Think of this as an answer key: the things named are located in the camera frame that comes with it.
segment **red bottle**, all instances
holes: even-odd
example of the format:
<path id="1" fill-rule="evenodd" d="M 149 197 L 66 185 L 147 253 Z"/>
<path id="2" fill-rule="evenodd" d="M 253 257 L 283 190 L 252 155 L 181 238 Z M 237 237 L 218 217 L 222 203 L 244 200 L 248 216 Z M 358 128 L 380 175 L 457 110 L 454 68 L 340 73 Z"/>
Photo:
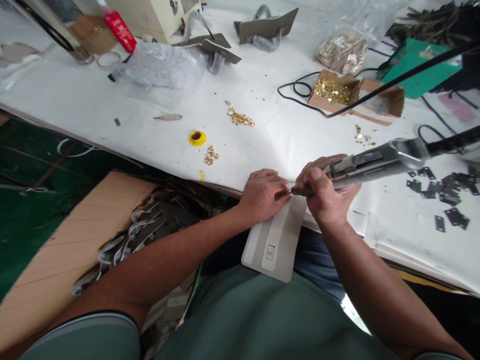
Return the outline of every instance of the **red bottle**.
<path id="1" fill-rule="evenodd" d="M 105 24 L 111 30 L 113 35 L 115 35 L 116 39 L 123 46 L 125 51 L 130 54 L 133 53 L 135 45 L 137 45 L 137 41 L 127 25 L 125 25 L 125 22 L 121 18 L 120 14 L 117 11 L 110 9 L 105 0 L 97 0 L 97 2 L 105 14 L 103 15 L 103 21 L 105 21 Z"/>

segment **green box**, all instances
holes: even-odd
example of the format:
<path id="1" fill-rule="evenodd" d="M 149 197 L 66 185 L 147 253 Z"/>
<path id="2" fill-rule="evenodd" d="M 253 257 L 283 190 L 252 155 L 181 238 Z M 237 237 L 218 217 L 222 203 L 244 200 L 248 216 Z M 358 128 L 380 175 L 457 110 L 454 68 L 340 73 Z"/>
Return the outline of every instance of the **green box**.
<path id="1" fill-rule="evenodd" d="M 450 48 L 426 41 L 408 38 L 389 59 L 389 65 L 378 72 L 384 83 L 405 74 L 416 66 L 445 53 Z M 398 84 L 405 89 L 405 97 L 417 99 L 462 69 L 462 56 L 439 63 Z"/>

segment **hand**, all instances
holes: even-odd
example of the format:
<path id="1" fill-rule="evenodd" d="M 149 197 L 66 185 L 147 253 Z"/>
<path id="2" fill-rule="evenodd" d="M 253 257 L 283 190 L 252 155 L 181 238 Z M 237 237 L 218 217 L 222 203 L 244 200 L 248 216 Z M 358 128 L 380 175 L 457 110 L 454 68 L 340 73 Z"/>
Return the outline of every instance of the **hand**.
<path id="1" fill-rule="evenodd" d="M 237 208 L 252 225 L 264 222 L 276 215 L 291 199 L 286 195 L 290 191 L 287 183 L 288 180 L 280 177 L 278 171 L 262 169 L 252 172 Z"/>
<path id="2" fill-rule="evenodd" d="M 296 178 L 296 187 L 305 189 L 310 184 L 315 192 L 315 196 L 306 198 L 306 203 L 320 228 L 346 224 L 350 204 L 362 187 L 361 184 L 356 184 L 335 190 L 332 181 L 324 174 L 323 170 L 327 166 L 345 157 L 345 154 L 320 157 L 305 165 Z"/>

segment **yellow lid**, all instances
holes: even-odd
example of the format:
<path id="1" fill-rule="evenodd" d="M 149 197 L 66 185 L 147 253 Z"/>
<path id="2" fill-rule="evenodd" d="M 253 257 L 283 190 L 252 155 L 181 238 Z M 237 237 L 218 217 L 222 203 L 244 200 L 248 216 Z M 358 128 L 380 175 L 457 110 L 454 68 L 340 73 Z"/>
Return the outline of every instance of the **yellow lid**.
<path id="1" fill-rule="evenodd" d="M 207 142 L 207 135 L 201 131 L 194 131 L 188 137 L 188 142 L 193 146 L 202 146 Z"/>

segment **green floor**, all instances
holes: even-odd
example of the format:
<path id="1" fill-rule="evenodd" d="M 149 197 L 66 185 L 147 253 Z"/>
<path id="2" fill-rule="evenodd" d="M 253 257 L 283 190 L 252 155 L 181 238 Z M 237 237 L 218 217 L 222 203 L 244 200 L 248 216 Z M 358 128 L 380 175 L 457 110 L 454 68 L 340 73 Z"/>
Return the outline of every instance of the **green floor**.
<path id="1" fill-rule="evenodd" d="M 65 137 L 44 129 L 10 120 L 0 127 L 0 145 L 54 163 L 60 156 L 57 145 Z M 63 145 L 67 149 L 71 142 Z M 71 153 L 87 148 L 79 144 Z M 0 300 L 4 298 L 29 261 L 55 231 L 68 211 L 113 169 L 143 174 L 144 170 L 108 152 L 96 150 L 81 157 L 67 158 L 64 169 L 42 185 L 54 194 L 0 188 Z M 0 173 L 33 185 L 50 167 L 38 159 L 0 147 Z M 14 185 L 0 178 L 0 184 Z"/>

